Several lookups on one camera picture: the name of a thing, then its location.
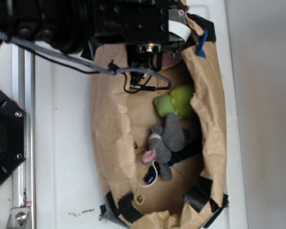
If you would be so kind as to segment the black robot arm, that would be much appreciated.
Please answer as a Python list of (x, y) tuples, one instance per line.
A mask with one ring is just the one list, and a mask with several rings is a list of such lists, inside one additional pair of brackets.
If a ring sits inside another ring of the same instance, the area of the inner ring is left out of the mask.
[(180, 50), (190, 36), (179, 0), (0, 0), (0, 32), (43, 41), (64, 54), (88, 41)]

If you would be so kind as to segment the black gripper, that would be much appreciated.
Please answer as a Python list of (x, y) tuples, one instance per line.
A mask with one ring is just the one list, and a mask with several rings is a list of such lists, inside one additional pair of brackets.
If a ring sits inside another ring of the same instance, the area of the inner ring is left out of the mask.
[(178, 0), (90, 0), (92, 37), (101, 43), (170, 45), (191, 33)]

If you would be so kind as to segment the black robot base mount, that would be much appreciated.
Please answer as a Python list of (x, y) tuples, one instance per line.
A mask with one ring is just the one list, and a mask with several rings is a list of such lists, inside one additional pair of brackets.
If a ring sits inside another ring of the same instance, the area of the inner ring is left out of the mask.
[(0, 89), (0, 186), (25, 160), (25, 115)]

